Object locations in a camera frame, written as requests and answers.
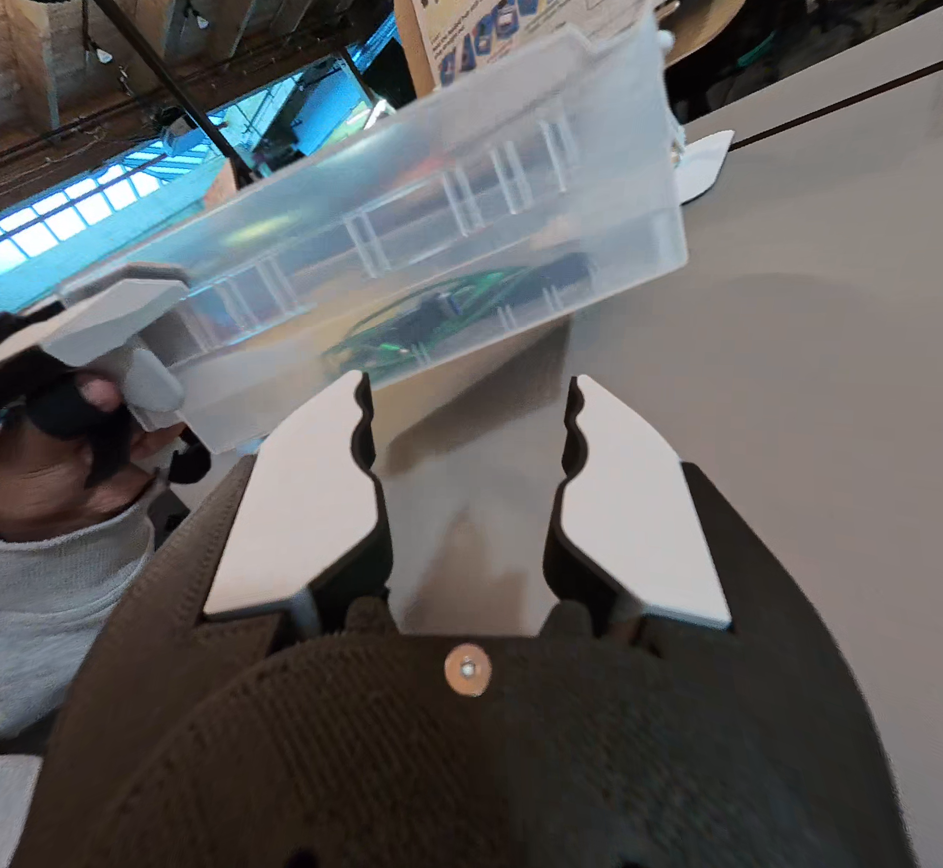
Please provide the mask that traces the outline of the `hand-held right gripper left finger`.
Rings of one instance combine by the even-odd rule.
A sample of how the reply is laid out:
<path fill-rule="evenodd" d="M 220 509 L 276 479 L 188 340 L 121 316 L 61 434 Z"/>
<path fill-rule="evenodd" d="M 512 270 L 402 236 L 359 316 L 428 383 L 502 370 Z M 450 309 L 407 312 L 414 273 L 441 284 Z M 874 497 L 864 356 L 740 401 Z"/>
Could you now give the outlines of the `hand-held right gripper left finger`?
<path fill-rule="evenodd" d="M 265 439 L 208 589 L 207 621 L 280 614 L 295 634 L 330 634 L 355 600 L 388 591 L 373 415 L 370 377 L 353 370 Z"/>

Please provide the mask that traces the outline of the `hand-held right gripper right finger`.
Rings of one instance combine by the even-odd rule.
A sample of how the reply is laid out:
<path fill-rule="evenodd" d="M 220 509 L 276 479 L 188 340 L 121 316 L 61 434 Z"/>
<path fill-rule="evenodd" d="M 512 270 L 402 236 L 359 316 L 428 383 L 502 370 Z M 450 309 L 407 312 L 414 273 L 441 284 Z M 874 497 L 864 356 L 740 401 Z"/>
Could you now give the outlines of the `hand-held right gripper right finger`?
<path fill-rule="evenodd" d="M 632 638 L 660 618 L 721 633 L 734 619 L 680 456 L 595 379 L 572 377 L 563 478 L 545 580 L 588 614 L 591 634 Z"/>

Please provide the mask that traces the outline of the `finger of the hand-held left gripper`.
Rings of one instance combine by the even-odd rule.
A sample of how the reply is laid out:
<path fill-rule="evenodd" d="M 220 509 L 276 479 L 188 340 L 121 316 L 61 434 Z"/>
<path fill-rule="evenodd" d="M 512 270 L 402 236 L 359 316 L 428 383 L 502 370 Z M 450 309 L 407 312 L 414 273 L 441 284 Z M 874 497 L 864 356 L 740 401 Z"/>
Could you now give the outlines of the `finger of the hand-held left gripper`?
<path fill-rule="evenodd" d="M 182 384 L 146 347 L 120 347 L 87 367 L 115 383 L 138 426 L 151 433 L 184 421 Z"/>
<path fill-rule="evenodd" d="M 190 291 L 177 266 L 133 263 L 79 289 L 81 297 L 53 320 L 41 351 L 66 367 L 88 367 L 125 346 Z"/>

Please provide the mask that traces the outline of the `black USB hub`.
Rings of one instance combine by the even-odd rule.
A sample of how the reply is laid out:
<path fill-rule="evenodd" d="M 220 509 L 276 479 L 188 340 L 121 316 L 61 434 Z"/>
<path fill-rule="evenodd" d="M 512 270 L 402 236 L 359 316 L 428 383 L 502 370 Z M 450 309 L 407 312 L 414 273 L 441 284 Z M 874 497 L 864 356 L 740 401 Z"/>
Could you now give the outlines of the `black USB hub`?
<path fill-rule="evenodd" d="M 382 345 L 392 353 L 424 353 L 485 320 L 508 328 L 516 309 L 557 304 L 563 292 L 587 285 L 590 275 L 587 257 L 574 252 L 535 267 L 480 271 L 447 281 L 396 320 Z"/>

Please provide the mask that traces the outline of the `person's left hand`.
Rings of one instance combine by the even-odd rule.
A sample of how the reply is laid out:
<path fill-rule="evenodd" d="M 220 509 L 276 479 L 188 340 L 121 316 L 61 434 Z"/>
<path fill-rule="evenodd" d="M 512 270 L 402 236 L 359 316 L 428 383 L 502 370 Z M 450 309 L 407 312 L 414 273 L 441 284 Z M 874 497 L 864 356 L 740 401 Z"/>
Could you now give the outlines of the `person's left hand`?
<path fill-rule="evenodd" d="M 156 459 L 180 438 L 177 424 L 153 432 L 132 427 L 128 461 L 89 487 L 93 452 L 86 437 L 59 439 L 39 429 L 22 405 L 2 422 L 1 536 L 31 544 L 97 528 L 122 518 L 148 521 Z"/>

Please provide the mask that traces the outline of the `acrylic sign holder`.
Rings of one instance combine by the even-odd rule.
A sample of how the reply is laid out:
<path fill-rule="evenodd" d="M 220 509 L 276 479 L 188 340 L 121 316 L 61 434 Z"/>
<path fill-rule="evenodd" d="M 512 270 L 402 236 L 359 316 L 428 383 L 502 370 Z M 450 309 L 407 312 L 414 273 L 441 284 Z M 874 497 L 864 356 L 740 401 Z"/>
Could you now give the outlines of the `acrylic sign holder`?
<path fill-rule="evenodd" d="M 672 0 L 663 0 L 654 10 L 665 69 L 665 59 L 674 45 L 674 37 L 672 33 L 660 28 L 657 14 L 661 6 L 670 1 Z M 700 54 L 703 48 L 691 56 Z M 691 56 L 681 63 L 687 63 Z M 668 122 L 673 136 L 670 160 L 679 202 L 685 204 L 712 190 L 731 149 L 734 134 L 732 131 L 721 131 L 697 140 L 689 140 L 684 126 L 671 110 L 668 111 Z"/>

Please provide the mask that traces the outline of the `small clear plastic bin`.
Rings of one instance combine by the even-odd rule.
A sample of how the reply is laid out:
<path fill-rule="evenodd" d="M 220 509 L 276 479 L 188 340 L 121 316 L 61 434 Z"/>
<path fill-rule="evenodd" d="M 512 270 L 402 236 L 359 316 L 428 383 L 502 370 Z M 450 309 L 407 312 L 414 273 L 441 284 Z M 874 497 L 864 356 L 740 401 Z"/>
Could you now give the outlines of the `small clear plastic bin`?
<path fill-rule="evenodd" d="M 351 370 L 376 386 L 554 322 L 688 261 L 653 15 L 605 44 L 568 27 L 88 273 L 177 266 L 190 291 L 124 347 L 182 384 L 214 453 L 262 438 Z M 557 304 L 430 352 L 385 351 L 450 280 L 583 253 Z"/>

